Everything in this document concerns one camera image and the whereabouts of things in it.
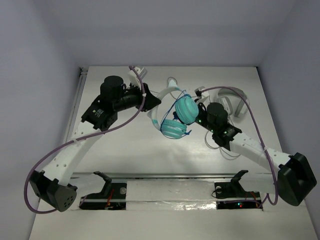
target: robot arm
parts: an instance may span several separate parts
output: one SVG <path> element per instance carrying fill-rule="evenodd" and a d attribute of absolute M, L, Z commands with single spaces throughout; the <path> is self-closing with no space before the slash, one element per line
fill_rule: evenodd
<path fill-rule="evenodd" d="M 207 107 L 200 103 L 198 108 L 199 115 L 195 122 L 212 132 L 212 139 L 216 144 L 247 157 L 268 171 L 274 171 L 278 194 L 288 204 L 298 206 L 316 186 L 317 180 L 304 155 L 289 155 L 264 148 L 260 142 L 228 123 L 228 113 L 220 103 L 213 102 Z M 266 150 L 271 158 L 272 170 L 265 154 Z M 233 196 L 240 196 L 244 192 L 252 191 L 274 194 L 272 175 L 252 174 L 242 170 L 228 184 L 223 184 L 218 194 L 227 192 Z"/>
<path fill-rule="evenodd" d="M 135 67 L 135 71 L 141 79 L 146 74 L 143 67 Z M 107 77 L 100 87 L 100 95 L 83 114 L 81 123 L 72 134 L 71 140 L 75 143 L 64 148 L 42 171 L 33 171 L 29 182 L 35 194 L 58 211 L 65 211 L 81 196 L 97 191 L 107 194 L 110 190 L 110 178 L 101 172 L 79 179 L 71 179 L 71 176 L 88 150 L 101 138 L 102 134 L 98 133 L 107 131 L 118 119 L 118 112 L 139 108 L 142 104 L 141 85 L 132 70 L 129 77 L 131 84 L 128 88 L 121 77 Z M 159 105 L 161 100 L 151 94 L 146 83 L 143 83 L 143 88 L 145 101 L 141 111 L 146 112 Z M 87 135 L 95 134 L 97 135 L 86 138 Z"/>

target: headphone headband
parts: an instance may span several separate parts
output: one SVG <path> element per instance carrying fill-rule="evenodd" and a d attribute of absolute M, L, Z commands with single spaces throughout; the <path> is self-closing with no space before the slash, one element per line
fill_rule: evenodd
<path fill-rule="evenodd" d="M 245 100 L 247 100 L 247 95 L 242 91 L 241 89 L 237 87 L 232 87 L 236 92 L 238 92 Z M 222 95 L 231 95 L 235 96 L 237 98 L 240 98 L 234 91 L 227 89 L 227 88 L 221 88 L 218 92 L 218 97 L 221 97 Z"/>
<path fill-rule="evenodd" d="M 162 100 L 166 95 L 168 95 L 169 93 L 174 92 L 174 91 L 180 91 L 182 93 L 184 92 L 179 87 L 169 86 L 169 87 L 163 89 L 161 92 L 159 92 L 159 94 L 156 97 L 158 99 Z M 154 108 L 152 108 L 150 110 L 150 112 L 148 112 L 147 115 L 148 115 L 149 118 L 151 118 L 152 124 L 154 125 L 154 127 L 160 131 L 161 127 L 159 125 L 158 118 L 157 118 L 158 107 L 159 107 L 159 105 L 155 106 Z"/>
<path fill-rule="evenodd" d="M 244 93 L 244 91 L 242 91 L 241 89 L 237 88 L 237 87 L 232 87 L 233 90 L 235 90 L 239 95 L 241 95 L 243 97 L 243 99 L 248 103 L 250 104 L 249 102 L 249 99 L 247 97 L 247 95 Z M 239 95 L 237 95 L 234 91 L 230 90 L 230 89 L 227 89 L 227 88 L 221 88 L 219 91 L 218 91 L 218 94 L 217 94 L 217 97 L 220 98 L 220 97 L 223 97 L 223 96 L 234 96 L 238 99 L 240 99 L 240 102 L 238 104 L 238 106 L 236 107 L 236 110 L 235 110 L 235 113 L 234 113 L 234 116 L 235 117 L 239 117 L 239 115 L 241 114 L 241 112 L 243 111 L 244 107 L 245 107 L 245 102 L 241 99 L 241 97 L 239 97 Z"/>

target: white headphones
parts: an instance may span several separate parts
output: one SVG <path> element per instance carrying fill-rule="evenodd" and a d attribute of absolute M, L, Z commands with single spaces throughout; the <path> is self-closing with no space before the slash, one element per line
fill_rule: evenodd
<path fill-rule="evenodd" d="M 236 87 L 232 88 L 239 93 L 248 104 L 250 104 L 250 101 L 244 91 Z M 233 114 L 237 118 L 243 117 L 248 111 L 245 102 L 234 91 L 227 88 L 221 88 L 215 96 L 214 101 L 222 104 L 224 110 L 226 110 L 229 115 Z"/>

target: black bracket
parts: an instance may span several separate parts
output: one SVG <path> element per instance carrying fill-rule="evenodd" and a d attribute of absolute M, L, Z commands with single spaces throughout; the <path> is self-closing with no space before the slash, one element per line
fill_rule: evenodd
<path fill-rule="evenodd" d="M 44 176 L 44 172 L 33 171 L 30 184 L 39 198 L 57 209 L 59 212 L 67 210 L 76 200 L 77 187 L 68 184 L 61 186 L 58 180 L 50 180 Z"/>
<path fill-rule="evenodd" d="M 278 192 L 279 196 L 292 206 L 298 206 L 317 185 L 315 175 L 307 158 L 296 153 L 290 156 L 285 165 L 279 165 Z"/>
<path fill-rule="evenodd" d="M 227 198 L 245 198 L 247 192 L 239 183 L 241 177 L 246 174 L 248 170 L 239 171 L 229 182 L 215 182 L 215 194 L 217 199 Z"/>
<path fill-rule="evenodd" d="M 212 132 L 212 139 L 220 147 L 230 151 L 230 142 L 241 129 L 228 123 L 228 113 L 218 102 L 210 103 L 207 108 L 198 104 L 199 114 L 195 122 Z"/>
<path fill-rule="evenodd" d="M 155 97 L 146 83 L 143 83 L 145 101 L 142 112 L 149 111 L 161 104 L 161 100 Z M 90 107 L 81 117 L 82 122 L 93 124 L 94 129 L 108 130 L 118 119 L 118 112 L 134 108 L 142 104 L 142 91 L 130 84 L 129 88 L 119 76 L 108 76 L 100 86 L 100 95 L 95 98 Z"/>

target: white table surface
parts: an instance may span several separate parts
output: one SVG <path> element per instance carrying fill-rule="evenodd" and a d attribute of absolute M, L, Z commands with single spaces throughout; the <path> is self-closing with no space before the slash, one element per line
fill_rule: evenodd
<path fill-rule="evenodd" d="M 265 143 L 281 150 L 272 117 L 254 67 L 148 67 L 144 79 L 151 90 L 161 91 L 167 78 L 175 77 L 181 88 L 193 96 L 200 86 L 233 86 L 242 89 L 250 98 L 250 105 L 260 126 Z M 121 76 L 128 83 L 128 67 L 92 66 L 84 85 L 75 126 L 81 115 L 99 94 L 100 85 L 109 75 Z M 172 104 L 168 96 L 159 107 L 164 113 Z M 115 126 L 125 122 L 135 109 L 120 112 Z M 257 138 L 247 114 L 235 125 Z M 206 131 L 195 125 L 190 136 L 169 140 L 141 113 L 129 125 L 103 136 L 88 152 L 76 172 L 90 173 L 148 173 L 148 174 L 223 174 L 242 169 L 251 172 L 265 170 L 246 159 L 224 159 L 219 151 L 208 149 L 204 143 Z M 41 201 L 39 210 L 48 210 Z M 224 240 L 316 240 L 305 202 L 293 207 L 282 200 L 277 206 L 266 203 L 264 212 L 257 209 L 241 210 L 68 210 L 37 215 L 31 240 L 55 239 L 224 239 Z"/>
<path fill-rule="evenodd" d="M 233 86 L 247 93 L 262 137 L 267 146 L 281 150 L 278 136 L 272 121 L 256 68 L 254 67 L 148 67 L 143 79 L 153 91 L 161 91 L 167 86 L 167 78 L 175 77 L 180 88 L 192 96 L 200 86 Z M 76 116 L 75 128 L 82 114 L 100 93 L 100 85 L 105 77 L 117 75 L 129 84 L 128 67 L 89 68 L 86 83 Z M 171 96 L 164 98 L 158 108 L 161 117 L 174 102 Z M 117 126 L 133 114 L 131 108 L 118 114 Z M 258 139 L 249 114 L 244 119 L 233 118 L 237 127 L 249 136 Z M 129 125 L 104 135 L 88 152 L 76 172 L 101 171 L 105 173 L 181 173 L 181 174 L 222 174 L 237 173 L 248 169 L 250 172 L 267 172 L 245 157 L 234 161 L 224 159 L 218 150 L 209 149 L 204 142 L 206 130 L 197 124 L 190 136 L 179 140 L 165 138 L 152 125 L 146 113 L 139 114 Z"/>

